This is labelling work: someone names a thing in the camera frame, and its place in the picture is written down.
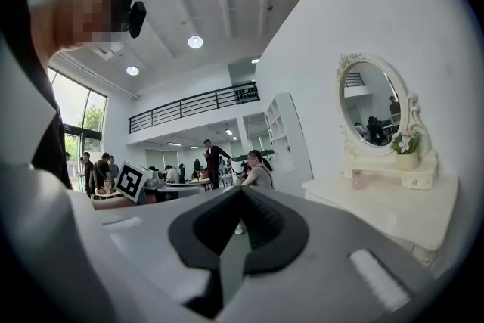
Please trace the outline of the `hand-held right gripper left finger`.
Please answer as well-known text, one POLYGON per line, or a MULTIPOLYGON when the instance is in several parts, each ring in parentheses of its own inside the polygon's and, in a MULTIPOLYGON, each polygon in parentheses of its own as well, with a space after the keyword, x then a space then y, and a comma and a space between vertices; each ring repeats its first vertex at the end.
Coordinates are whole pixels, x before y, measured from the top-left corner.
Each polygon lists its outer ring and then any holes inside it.
POLYGON ((218 191, 184 190, 180 198, 157 204, 99 210, 111 240, 143 275, 175 302, 214 318, 242 283, 242 237, 236 234, 220 256, 220 277, 186 267, 169 242, 168 229, 181 213, 214 198, 218 191))

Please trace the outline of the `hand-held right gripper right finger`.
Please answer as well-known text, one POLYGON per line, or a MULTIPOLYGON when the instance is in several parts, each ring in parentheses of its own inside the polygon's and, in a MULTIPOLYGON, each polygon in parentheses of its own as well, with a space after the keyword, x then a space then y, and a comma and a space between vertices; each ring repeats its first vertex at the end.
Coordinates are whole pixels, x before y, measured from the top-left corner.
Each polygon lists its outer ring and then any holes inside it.
POLYGON ((291 194, 262 194, 295 210, 309 227, 285 269, 245 277, 226 306, 228 322, 373 322, 388 315, 350 255, 369 250, 413 297, 433 281, 406 249, 352 214, 291 194))

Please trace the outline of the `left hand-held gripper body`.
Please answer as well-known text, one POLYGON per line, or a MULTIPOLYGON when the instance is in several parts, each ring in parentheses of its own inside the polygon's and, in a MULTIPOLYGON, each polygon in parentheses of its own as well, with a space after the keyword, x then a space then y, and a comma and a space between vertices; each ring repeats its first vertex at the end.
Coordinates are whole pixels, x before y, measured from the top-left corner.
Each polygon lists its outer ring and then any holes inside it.
POLYGON ((165 185, 158 171, 125 161, 119 171, 115 189, 136 205, 149 204, 148 195, 165 185))

